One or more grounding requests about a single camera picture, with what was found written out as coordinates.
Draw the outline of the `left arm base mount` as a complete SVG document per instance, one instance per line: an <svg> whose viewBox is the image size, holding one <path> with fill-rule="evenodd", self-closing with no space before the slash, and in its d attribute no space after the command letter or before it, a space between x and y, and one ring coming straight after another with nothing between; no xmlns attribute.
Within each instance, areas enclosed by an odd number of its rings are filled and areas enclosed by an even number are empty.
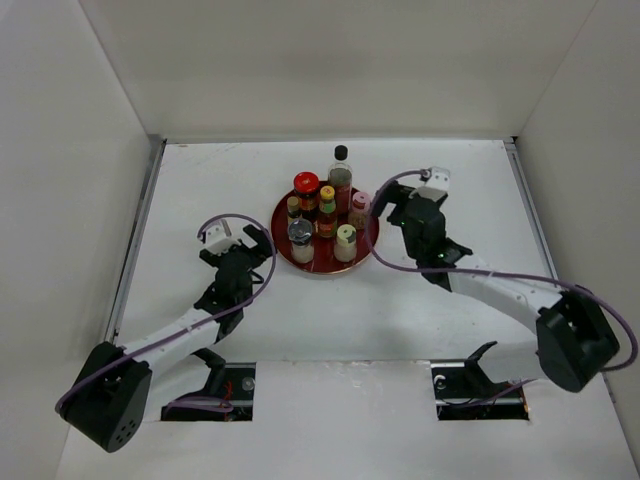
<svg viewBox="0 0 640 480"><path fill-rule="evenodd" d="M162 422L249 422L253 419L255 363L227 363L210 349L193 354L209 369L199 390L171 400L160 410Z"/></svg>

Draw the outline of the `tall dark sauce bottle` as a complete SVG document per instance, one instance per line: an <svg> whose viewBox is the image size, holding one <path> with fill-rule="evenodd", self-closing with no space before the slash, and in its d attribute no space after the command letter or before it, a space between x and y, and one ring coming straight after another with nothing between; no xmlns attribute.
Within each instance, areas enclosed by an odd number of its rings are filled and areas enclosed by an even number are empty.
<svg viewBox="0 0 640 480"><path fill-rule="evenodd" d="M337 145L334 149L334 163L328 170L328 184L334 188L336 211L339 215L347 215L351 206L353 174L348 163L349 150L345 145Z"/></svg>

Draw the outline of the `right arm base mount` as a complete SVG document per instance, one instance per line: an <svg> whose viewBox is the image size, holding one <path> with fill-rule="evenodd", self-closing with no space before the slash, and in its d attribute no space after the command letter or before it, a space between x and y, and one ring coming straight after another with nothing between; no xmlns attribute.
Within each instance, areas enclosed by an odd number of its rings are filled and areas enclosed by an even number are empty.
<svg viewBox="0 0 640 480"><path fill-rule="evenodd" d="M523 387L531 380L493 382L480 367L496 345L487 342L464 359L430 364L439 421L529 420Z"/></svg>

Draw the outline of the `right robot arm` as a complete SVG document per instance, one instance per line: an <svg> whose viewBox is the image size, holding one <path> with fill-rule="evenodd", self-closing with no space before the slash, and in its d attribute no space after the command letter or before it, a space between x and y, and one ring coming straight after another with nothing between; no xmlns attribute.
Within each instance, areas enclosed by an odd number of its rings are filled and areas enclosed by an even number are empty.
<svg viewBox="0 0 640 480"><path fill-rule="evenodd" d="M391 181L374 197L378 217L394 206L388 222L402 231L406 252L419 273L446 291L475 299L510 317L534 334L519 344L484 344L470 356L464 384L473 394L489 394L507 380L548 379L577 393L618 353L620 345L595 297L578 287L543 277L499 273L446 234L440 207L445 192L410 188Z"/></svg>

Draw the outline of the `pink cap spice shaker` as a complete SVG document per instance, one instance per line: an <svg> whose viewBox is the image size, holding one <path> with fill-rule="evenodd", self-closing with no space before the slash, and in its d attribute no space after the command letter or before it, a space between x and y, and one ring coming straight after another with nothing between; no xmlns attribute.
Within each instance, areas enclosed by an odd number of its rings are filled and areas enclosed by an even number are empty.
<svg viewBox="0 0 640 480"><path fill-rule="evenodd" d="M366 192L358 191L353 194L348 213L348 223L356 230L365 228L370 205L371 198Z"/></svg>

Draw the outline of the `red chili sauce bottle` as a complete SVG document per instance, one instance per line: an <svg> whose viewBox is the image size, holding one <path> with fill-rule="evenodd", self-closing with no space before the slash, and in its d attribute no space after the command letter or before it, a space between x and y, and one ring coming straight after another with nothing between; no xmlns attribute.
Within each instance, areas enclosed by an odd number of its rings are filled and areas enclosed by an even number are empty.
<svg viewBox="0 0 640 480"><path fill-rule="evenodd" d="M325 185L320 189L319 195L317 233L322 238L333 238L337 230L335 190L332 186Z"/></svg>

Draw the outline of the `small yellow label oil bottle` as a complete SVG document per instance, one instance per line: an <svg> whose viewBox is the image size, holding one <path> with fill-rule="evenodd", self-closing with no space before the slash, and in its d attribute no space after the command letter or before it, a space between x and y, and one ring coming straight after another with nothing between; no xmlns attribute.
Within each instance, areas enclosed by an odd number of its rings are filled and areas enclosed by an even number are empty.
<svg viewBox="0 0 640 480"><path fill-rule="evenodd" d="M297 196L290 196L286 201L287 223L291 224L301 217L300 200Z"/></svg>

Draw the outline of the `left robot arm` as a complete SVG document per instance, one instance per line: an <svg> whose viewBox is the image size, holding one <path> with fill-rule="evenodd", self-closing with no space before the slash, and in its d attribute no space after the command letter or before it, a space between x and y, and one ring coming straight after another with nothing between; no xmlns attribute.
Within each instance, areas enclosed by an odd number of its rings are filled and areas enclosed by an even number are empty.
<svg viewBox="0 0 640 480"><path fill-rule="evenodd" d="M258 274L274 262L276 248L267 229L249 219L243 232L247 245L230 235L212 241L215 226L226 216L209 220L198 232L204 247L199 257L215 270L213 282L181 317L127 345L105 341L95 346L72 387L55 405L56 413L108 453L124 447L139 429L152 384L191 355L212 364L223 360L211 346L228 337L244 318L244 310L271 278Z"/></svg>

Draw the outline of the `red lid sauce jar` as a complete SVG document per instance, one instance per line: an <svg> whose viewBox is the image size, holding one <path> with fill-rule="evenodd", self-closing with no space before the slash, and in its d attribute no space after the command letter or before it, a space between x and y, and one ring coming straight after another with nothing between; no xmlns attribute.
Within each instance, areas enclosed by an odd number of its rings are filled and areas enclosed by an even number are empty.
<svg viewBox="0 0 640 480"><path fill-rule="evenodd" d="M293 187L299 201L303 218L315 221L318 214L320 181L318 176L309 171L298 173L293 179Z"/></svg>

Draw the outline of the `grey cap salt shaker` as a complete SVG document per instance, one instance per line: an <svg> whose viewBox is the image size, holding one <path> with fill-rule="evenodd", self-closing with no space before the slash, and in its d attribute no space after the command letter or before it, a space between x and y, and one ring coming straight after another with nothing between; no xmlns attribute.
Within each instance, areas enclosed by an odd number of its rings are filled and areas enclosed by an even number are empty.
<svg viewBox="0 0 640 480"><path fill-rule="evenodd" d="M296 219L289 224L287 234L294 261L310 263L314 259L313 224L304 218Z"/></svg>

